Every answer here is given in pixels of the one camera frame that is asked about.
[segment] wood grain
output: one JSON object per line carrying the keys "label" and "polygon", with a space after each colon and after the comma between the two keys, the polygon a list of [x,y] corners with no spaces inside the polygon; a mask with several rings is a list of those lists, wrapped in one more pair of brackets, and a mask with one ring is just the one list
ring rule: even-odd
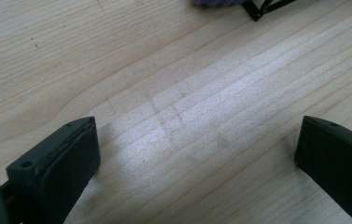
{"label": "wood grain", "polygon": [[253,22],[187,0],[0,1],[0,183],[95,116],[102,164],[66,223],[352,223],[293,153],[352,130],[352,0]]}

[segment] dark purple cloth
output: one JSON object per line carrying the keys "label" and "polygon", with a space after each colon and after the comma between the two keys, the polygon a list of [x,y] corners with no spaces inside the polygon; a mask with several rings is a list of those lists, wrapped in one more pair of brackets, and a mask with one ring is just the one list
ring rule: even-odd
{"label": "dark purple cloth", "polygon": [[198,6],[206,5],[211,7],[217,6],[231,6],[236,4],[242,4],[246,0],[192,0],[192,2]]}

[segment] wooden surface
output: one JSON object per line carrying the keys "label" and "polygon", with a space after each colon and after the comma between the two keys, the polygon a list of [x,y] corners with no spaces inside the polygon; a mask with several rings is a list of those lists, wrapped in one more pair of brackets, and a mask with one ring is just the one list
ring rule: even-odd
{"label": "wooden surface", "polygon": [[188,0],[0,0],[0,183],[95,116],[102,164],[66,223],[352,223],[293,154],[352,130],[352,0],[253,22]]}

